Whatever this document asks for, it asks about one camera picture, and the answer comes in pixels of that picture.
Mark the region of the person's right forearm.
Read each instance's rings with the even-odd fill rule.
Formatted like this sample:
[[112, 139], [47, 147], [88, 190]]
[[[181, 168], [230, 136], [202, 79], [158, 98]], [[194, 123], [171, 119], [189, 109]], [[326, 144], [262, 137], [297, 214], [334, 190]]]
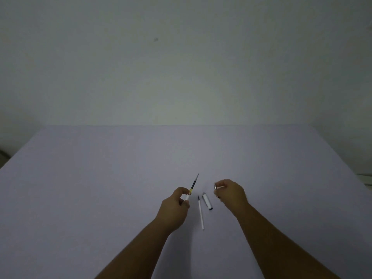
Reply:
[[340, 279], [248, 202], [234, 212], [264, 279]]

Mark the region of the person's left hand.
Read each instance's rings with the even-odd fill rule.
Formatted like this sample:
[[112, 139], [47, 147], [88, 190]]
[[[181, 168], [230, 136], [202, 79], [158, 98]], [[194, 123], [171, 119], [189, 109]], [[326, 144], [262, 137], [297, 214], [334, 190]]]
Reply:
[[160, 209], [155, 217], [155, 223], [158, 224], [167, 235], [173, 233], [184, 223], [189, 209], [179, 205], [179, 198], [188, 193], [189, 189], [178, 187], [170, 197], [162, 201]]

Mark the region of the person's right hand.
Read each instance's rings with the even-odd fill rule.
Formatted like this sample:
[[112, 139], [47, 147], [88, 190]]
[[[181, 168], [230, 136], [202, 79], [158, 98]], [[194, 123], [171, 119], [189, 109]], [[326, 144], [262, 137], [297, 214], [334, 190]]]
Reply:
[[243, 187], [238, 183], [223, 179], [216, 183], [214, 194], [232, 212], [235, 217], [241, 215], [249, 205]]

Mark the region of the black pen refill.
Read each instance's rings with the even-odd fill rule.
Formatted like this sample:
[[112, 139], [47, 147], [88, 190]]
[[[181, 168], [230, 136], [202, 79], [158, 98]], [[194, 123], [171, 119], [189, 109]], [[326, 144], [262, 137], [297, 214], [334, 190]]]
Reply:
[[185, 201], [189, 200], [189, 198], [190, 198], [190, 196], [191, 196], [191, 194], [192, 194], [193, 188], [194, 188], [194, 186], [195, 186], [195, 184], [196, 184], [196, 182], [197, 182], [198, 176], [199, 176], [199, 173], [198, 173], [198, 175], [196, 176], [196, 178], [194, 179], [193, 184], [192, 184], [192, 186], [191, 186], [191, 188], [190, 188], [190, 190], [189, 190], [189, 193], [186, 195], [186, 198], [184, 199]]

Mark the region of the white pen cap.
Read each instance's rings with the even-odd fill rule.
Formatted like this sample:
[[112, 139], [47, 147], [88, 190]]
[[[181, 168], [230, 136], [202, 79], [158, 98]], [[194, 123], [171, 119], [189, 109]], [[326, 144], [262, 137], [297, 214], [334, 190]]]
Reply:
[[208, 210], [211, 211], [213, 207], [212, 207], [212, 204], [210, 202], [208, 195], [205, 192], [202, 193], [202, 199], [204, 200]]

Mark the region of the white pen refill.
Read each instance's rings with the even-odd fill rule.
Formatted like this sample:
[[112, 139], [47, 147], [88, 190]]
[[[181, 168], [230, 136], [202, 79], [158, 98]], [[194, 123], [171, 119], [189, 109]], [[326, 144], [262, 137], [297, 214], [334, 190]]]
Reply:
[[202, 207], [201, 207], [201, 199], [198, 196], [198, 207], [199, 207], [199, 215], [200, 215], [200, 220], [201, 220], [201, 228], [204, 231], [204, 221], [203, 221], [203, 214], [202, 214]]

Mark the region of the person's left forearm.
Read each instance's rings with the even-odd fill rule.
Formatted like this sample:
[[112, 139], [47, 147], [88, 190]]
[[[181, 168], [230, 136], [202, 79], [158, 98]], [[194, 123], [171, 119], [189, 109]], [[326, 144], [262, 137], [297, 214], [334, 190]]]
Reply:
[[95, 279], [151, 279], [170, 235], [154, 219], [95, 277]]

